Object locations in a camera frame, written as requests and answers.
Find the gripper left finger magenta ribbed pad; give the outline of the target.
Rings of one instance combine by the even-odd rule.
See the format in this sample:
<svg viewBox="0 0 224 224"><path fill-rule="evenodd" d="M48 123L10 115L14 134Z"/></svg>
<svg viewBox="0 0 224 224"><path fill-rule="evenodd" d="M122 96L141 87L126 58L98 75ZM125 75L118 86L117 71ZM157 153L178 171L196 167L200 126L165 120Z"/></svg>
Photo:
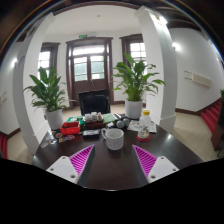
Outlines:
<svg viewBox="0 0 224 224"><path fill-rule="evenodd" d="M71 156L61 156L47 171L67 181L77 184L90 167L90 159L95 153L95 145L90 145Z"/></svg>

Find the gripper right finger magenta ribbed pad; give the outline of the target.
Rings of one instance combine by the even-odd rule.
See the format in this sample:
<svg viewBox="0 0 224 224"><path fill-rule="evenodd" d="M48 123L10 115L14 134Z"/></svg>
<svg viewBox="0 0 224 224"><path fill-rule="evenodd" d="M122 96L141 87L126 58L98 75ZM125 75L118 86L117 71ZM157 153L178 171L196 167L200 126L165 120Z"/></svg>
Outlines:
<svg viewBox="0 0 224 224"><path fill-rule="evenodd" d="M137 158L137 165L141 169L144 178L149 183L155 182L178 171L178 168L165 156L156 157L136 145L133 145L132 148Z"/></svg>

